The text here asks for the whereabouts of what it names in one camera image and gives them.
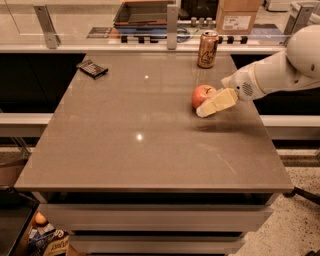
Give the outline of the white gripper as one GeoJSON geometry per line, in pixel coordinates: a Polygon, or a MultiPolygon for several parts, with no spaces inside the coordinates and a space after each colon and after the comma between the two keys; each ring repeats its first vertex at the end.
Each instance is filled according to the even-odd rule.
{"type": "Polygon", "coordinates": [[[238,98],[242,101],[252,101],[266,96],[255,77],[254,63],[238,69],[234,74],[223,78],[221,82],[225,89],[219,89],[196,109],[199,117],[205,118],[233,107],[238,98]]]}

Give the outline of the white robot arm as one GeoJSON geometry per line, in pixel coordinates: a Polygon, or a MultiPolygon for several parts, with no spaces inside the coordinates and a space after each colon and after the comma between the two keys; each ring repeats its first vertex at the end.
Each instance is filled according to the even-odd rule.
{"type": "Polygon", "coordinates": [[[238,69],[221,80],[223,88],[196,108],[205,118],[278,91],[300,91],[320,85],[320,25],[304,27],[293,34],[286,49],[238,69]]]}

